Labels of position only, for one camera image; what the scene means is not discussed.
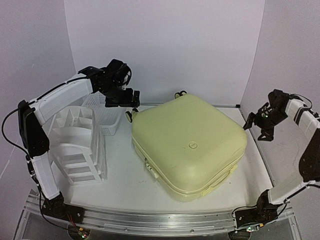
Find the pale yellow hard-shell suitcase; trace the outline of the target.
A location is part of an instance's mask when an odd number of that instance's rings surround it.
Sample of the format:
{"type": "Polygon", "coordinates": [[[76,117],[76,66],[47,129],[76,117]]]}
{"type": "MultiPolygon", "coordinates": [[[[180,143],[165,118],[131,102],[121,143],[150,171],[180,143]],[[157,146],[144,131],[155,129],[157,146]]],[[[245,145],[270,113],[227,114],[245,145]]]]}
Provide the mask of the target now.
{"type": "Polygon", "coordinates": [[[171,198],[190,202],[221,186],[237,169],[248,137],[243,127],[200,97],[125,113],[134,149],[171,198]]]}

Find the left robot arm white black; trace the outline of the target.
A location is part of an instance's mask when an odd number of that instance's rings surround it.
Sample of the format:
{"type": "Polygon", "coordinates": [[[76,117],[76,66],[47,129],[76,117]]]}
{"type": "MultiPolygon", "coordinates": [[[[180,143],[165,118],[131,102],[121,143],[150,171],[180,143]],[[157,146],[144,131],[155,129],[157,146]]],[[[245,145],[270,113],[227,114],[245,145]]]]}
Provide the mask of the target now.
{"type": "Polygon", "coordinates": [[[36,184],[49,201],[48,211],[57,219],[67,214],[67,207],[58,199],[61,192],[55,182],[49,163],[50,140],[43,125],[69,104],[96,92],[105,97],[105,107],[137,108],[140,91],[128,88],[132,77],[130,67],[116,59],[108,66],[88,66],[41,96],[18,104],[19,133],[35,172],[36,184]]]}

